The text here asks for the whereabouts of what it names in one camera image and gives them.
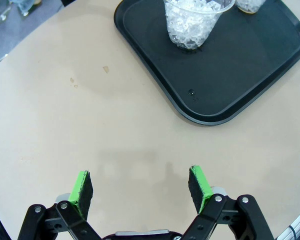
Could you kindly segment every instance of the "bolt head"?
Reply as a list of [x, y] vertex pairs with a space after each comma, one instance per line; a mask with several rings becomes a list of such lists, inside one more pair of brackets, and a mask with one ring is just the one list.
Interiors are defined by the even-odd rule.
[[216, 197], [214, 198], [214, 200], [215, 200], [216, 202], [221, 202], [221, 201], [222, 201], [222, 197], [221, 197], [221, 196], [216, 196]]
[[247, 202], [249, 202], [249, 198], [243, 197], [243, 198], [242, 198], [242, 202], [246, 204]]
[[40, 213], [40, 212], [41, 212], [41, 207], [40, 207], [40, 206], [37, 206], [37, 207], [34, 209], [34, 211], [35, 211], [36, 213]]
[[61, 204], [61, 208], [62, 209], [66, 209], [68, 207], [68, 204], [66, 202], [62, 203]]

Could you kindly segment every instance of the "cup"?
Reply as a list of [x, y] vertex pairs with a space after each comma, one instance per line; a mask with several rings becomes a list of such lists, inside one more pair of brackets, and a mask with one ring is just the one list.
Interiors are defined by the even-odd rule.
[[255, 14], [266, 0], [236, 0], [236, 6], [247, 14]]
[[208, 38], [222, 13], [236, 0], [164, 0], [166, 27], [171, 41], [194, 50]]

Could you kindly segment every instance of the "clear plastic cup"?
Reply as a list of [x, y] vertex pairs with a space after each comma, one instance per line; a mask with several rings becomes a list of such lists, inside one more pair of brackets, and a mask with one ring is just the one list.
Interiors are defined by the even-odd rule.
[[266, 0], [236, 0], [236, 6], [247, 14], [255, 14]]
[[235, 1], [164, 0], [166, 26], [171, 41], [184, 49], [200, 47], [221, 14], [229, 10]]

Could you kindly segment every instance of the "beige table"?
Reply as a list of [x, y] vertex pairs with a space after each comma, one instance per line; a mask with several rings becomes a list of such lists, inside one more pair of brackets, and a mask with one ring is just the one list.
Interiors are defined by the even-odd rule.
[[[285, 2], [300, 19], [300, 0]], [[30, 205], [50, 207], [86, 169], [88, 221], [101, 236], [182, 233], [196, 215], [192, 164], [230, 197], [254, 195], [280, 234], [300, 214], [300, 61], [230, 122], [197, 125], [117, 31], [118, 4], [76, 1], [0, 64], [0, 219], [12, 239]], [[223, 226], [212, 239], [226, 237]]]

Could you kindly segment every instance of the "white cable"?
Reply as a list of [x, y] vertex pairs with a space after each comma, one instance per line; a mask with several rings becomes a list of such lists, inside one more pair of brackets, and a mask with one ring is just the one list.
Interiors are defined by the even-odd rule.
[[[300, 215], [296, 218], [296, 220], [291, 224], [295, 231], [296, 238], [300, 237]], [[290, 227], [288, 227], [280, 236], [277, 237], [277, 240], [295, 240], [294, 233]]]

